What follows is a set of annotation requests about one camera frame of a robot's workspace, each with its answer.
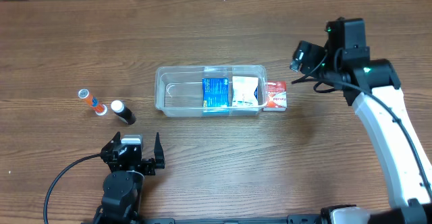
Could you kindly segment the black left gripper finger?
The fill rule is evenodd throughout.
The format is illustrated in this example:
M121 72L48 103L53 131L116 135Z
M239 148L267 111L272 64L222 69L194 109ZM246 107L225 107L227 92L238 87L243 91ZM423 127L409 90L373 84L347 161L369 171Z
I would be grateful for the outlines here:
M163 147L161 145L159 132L157 132L156 137L155 137L154 155L155 155L155 168L156 169L164 169L165 168L165 155L164 155Z
M121 141L121 133L117 132L114 137L104 145L101 149L101 153L111 153L113 149L120 143Z

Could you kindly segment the orange tube white caps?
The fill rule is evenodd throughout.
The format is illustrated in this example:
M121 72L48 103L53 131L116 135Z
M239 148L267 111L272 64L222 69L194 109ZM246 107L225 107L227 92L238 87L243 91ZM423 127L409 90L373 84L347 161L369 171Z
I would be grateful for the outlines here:
M95 96L93 96L90 91L86 88L80 89L78 91L78 97L84 100L98 116L106 114L107 107L101 103Z

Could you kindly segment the black bottle white cap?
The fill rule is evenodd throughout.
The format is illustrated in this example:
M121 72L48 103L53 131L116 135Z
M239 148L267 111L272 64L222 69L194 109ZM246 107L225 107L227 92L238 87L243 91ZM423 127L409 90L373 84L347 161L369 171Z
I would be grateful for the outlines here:
M126 124L132 125L136 121L133 112L127 108L121 101L115 100L111 103L112 111Z

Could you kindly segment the red medicine box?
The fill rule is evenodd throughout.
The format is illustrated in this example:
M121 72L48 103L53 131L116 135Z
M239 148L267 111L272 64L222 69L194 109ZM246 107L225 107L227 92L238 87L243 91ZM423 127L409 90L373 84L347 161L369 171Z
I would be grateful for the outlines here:
M285 111L287 109L286 82L267 82L267 105L264 111Z

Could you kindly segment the clear plastic container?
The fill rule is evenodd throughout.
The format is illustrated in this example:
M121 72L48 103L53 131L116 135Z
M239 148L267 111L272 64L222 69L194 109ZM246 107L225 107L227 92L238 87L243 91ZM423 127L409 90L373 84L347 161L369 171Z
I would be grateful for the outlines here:
M262 65L160 67L155 107L168 117L257 115L267 105Z

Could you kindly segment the white medicine box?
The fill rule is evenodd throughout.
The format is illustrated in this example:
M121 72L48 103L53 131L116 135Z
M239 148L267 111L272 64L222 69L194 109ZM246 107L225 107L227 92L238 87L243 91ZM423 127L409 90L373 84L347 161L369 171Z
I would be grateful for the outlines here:
M255 77L233 76L233 107L255 107L259 105L257 88L259 79Z

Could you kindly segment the blue medicine box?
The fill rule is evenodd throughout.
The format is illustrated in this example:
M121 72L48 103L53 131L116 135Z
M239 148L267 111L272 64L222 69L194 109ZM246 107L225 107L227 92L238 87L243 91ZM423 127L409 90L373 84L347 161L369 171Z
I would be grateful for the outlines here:
M202 79L202 107L204 116L226 116L230 114L229 79Z

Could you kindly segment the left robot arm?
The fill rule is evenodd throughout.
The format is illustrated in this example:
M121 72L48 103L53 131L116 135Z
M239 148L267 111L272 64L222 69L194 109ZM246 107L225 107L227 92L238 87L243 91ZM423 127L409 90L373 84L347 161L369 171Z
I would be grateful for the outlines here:
M103 197L93 223L140 223L141 192L144 178L165 167L159 134L155 136L154 157L142 157L141 134L117 132L101 149L101 159L111 173L103 182Z

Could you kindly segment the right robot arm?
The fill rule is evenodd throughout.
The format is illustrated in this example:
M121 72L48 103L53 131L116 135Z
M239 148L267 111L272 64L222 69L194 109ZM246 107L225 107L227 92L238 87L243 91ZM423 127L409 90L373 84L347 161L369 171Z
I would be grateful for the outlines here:
M315 223L430 223L431 163L410 122L401 81L387 59L372 60L361 18L326 24L323 46L300 41L291 70L296 83L342 91L361 120L381 165L390 209L374 213L354 204L321 209Z

